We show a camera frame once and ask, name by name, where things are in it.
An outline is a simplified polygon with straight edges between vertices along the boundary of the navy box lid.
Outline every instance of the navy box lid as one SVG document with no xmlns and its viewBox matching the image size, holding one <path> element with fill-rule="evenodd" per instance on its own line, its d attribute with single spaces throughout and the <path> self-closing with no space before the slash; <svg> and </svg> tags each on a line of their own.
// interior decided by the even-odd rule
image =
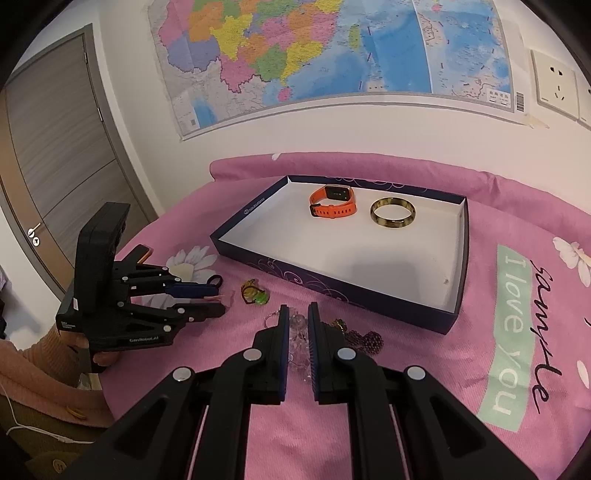
<svg viewBox="0 0 591 480">
<path fill-rule="evenodd" d="M 447 203 L 461 205 L 463 203 L 463 258 L 460 272 L 460 281 L 457 291 L 455 308 L 452 312 L 423 305 L 409 300 L 400 299 L 377 291 L 363 288 L 347 283 L 342 280 L 328 277 L 323 274 L 309 271 L 305 268 L 296 267 L 286 262 L 266 257 L 248 249 L 232 245 L 221 240 L 221 238 L 234 228 L 239 222 L 256 210 L 263 202 L 272 197 L 276 192 L 288 184 L 296 183 L 318 183 L 318 184 L 341 184 L 364 189 L 383 190 L 385 192 L 396 192 L 413 196 L 420 196 L 434 200 L 441 200 Z M 289 176 L 283 177 L 271 187 L 262 192 L 258 197 L 236 212 L 229 220 L 211 234 L 211 239 L 220 255 L 250 265 L 276 277 L 283 278 L 292 283 L 304 286 L 350 304 L 363 307 L 375 313 L 379 313 L 421 328 L 445 334 L 453 326 L 460 312 L 466 271 L 469 254 L 469 219 L 467 198 L 453 193 L 441 192 L 439 190 L 425 189 L 408 185 L 399 185 L 388 182 L 375 182 L 358 179 L 336 179 L 317 176 Z"/>
</svg>

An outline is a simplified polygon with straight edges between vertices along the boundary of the pink blanket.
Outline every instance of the pink blanket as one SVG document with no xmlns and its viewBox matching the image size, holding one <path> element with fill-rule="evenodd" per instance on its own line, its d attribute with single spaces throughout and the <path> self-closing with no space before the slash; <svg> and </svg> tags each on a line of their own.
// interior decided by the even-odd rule
<svg viewBox="0 0 591 480">
<path fill-rule="evenodd" d="M 233 306 L 220 319 L 187 325 L 171 347 L 127 352 L 101 376 L 115 417 L 175 367 L 219 366 L 251 345 L 263 319 L 285 303 L 302 313 L 318 301 L 324 321 L 342 318 L 361 334 L 379 332 L 376 361 L 422 365 L 487 424 L 541 480 L 555 480 L 591 429 L 591 218 L 554 196 L 488 173 L 374 154 L 294 153 L 211 165 L 215 181 L 142 230 L 149 262 L 176 265 L 184 280 L 221 274 Z M 442 336 L 330 299 L 219 257 L 209 235 L 277 177 L 307 174 L 391 181 L 468 197 L 470 256 L 462 311 Z M 240 284 L 256 277 L 271 292 L 247 306 Z M 172 304 L 166 296 L 145 299 Z M 249 480 L 351 478 L 345 406 L 318 406 L 290 372 L 279 407 L 253 406 Z"/>
</svg>

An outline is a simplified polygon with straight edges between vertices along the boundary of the pink sweater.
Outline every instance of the pink sweater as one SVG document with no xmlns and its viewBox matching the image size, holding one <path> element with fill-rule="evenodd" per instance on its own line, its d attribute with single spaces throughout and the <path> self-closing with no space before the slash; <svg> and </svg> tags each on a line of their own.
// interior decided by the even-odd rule
<svg viewBox="0 0 591 480">
<path fill-rule="evenodd" d="M 55 419 L 89 427 L 109 427 L 113 415 L 101 391 L 78 390 L 76 353 L 64 345 L 55 326 L 32 347 L 17 350 L 0 340 L 0 382 L 8 396 Z M 0 387 L 0 395 L 5 395 Z M 80 420 L 66 407 L 79 410 Z"/>
</svg>

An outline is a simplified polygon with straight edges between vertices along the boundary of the wall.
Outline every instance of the wall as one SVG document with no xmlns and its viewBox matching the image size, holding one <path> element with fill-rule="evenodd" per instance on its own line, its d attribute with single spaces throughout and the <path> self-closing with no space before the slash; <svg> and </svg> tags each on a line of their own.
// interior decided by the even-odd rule
<svg viewBox="0 0 591 480">
<path fill-rule="evenodd" d="M 554 193 L 591 212 L 591 196 L 587 194 L 591 132 L 536 105 L 535 96 L 532 113 L 549 129 L 445 109 L 355 105 L 283 113 L 181 142 L 157 67 L 147 20 L 151 1 L 103 0 L 99 10 L 119 107 L 165 209 L 209 181 L 209 164 L 218 158 L 284 151 L 352 151 L 427 158 L 491 171 Z M 520 0 L 495 3 L 502 19 L 519 25 L 526 47 L 576 67 L 556 35 Z M 531 62 L 529 54 L 524 54 Z"/>
<path fill-rule="evenodd" d="M 155 196 L 154 190 L 139 162 L 138 154 L 135 152 L 133 143 L 125 128 L 113 92 L 113 86 L 109 80 L 105 52 L 102 48 L 98 8 L 99 3 L 96 0 L 74 0 L 51 24 L 39 33 L 17 64 L 17 67 L 56 40 L 85 25 L 93 24 L 99 70 L 113 118 L 129 159 L 148 198 L 152 201 L 156 212 L 162 214 L 163 207 Z M 1 210 L 0 245 L 2 245 L 2 248 L 0 248 L 0 265 L 9 280 L 8 285 L 2 291 L 2 299 L 6 303 L 4 318 L 8 323 L 7 333 L 10 340 L 17 347 L 26 348 L 44 335 L 55 322 L 55 314 L 60 302 L 30 264 L 14 238 L 6 217 Z"/>
</svg>

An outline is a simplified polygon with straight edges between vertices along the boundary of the door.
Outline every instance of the door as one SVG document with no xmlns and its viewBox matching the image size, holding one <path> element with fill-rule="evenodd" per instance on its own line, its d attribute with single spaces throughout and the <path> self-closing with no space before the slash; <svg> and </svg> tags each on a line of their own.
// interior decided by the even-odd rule
<svg viewBox="0 0 591 480">
<path fill-rule="evenodd" d="M 0 94 L 0 179 L 15 234 L 60 291 L 73 278 L 78 233 L 103 203 L 131 204 L 120 248 L 155 219 L 98 105 L 89 35 L 86 27 L 45 49 Z"/>
</svg>

